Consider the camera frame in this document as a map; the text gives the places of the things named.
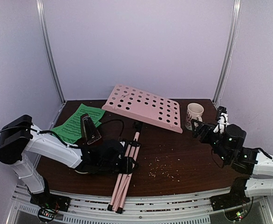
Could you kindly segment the brown wooden metronome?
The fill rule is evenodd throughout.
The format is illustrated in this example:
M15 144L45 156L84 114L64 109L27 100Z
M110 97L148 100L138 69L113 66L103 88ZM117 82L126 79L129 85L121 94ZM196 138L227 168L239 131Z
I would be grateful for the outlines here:
M84 145L96 144L102 136L88 113L80 116L81 136Z

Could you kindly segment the pink music stand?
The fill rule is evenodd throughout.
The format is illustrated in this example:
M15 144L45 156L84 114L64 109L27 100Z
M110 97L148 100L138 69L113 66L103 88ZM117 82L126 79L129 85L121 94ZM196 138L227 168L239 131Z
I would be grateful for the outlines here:
M107 210L121 214L132 173L137 168L138 142L144 123L182 133L179 103L131 86L117 84L102 109L136 121L135 136L125 149L126 174L119 174Z

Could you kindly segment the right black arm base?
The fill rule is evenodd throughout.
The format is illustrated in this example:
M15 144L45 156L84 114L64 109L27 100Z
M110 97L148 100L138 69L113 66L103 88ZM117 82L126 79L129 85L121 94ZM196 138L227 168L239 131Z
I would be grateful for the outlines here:
M210 197L213 211L225 210L250 202L250 198L245 195L248 179L248 177L237 177L229 193Z

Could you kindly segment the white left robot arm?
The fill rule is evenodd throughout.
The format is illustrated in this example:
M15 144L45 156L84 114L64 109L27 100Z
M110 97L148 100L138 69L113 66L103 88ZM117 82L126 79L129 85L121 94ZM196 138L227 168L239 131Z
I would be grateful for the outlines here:
M47 182L34 168L27 153L60 162L79 174L131 174L138 163L125 155L125 142L101 140L97 128L86 115L81 119L82 144L62 140L52 130L41 130L32 117L23 115L0 130L0 162L7 164L44 207L54 204Z

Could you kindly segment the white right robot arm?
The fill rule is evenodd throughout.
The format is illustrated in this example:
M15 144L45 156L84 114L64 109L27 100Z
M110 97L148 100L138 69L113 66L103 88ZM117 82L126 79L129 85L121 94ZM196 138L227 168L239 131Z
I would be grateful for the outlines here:
M273 196L273 155L264 149L244 147L246 131L235 124L215 125L191 120L192 136L212 148L222 160L221 168L230 166L236 172L246 175L233 182L226 202L236 206L245 198Z

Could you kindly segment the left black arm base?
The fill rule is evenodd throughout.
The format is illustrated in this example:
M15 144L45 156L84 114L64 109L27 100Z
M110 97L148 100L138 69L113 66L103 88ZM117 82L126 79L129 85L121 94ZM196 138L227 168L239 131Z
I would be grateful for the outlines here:
M50 193L48 181L45 178L43 178L43 181L44 190L41 193L34 194L29 191L31 196L30 203L55 212L67 212L71 200L70 197Z

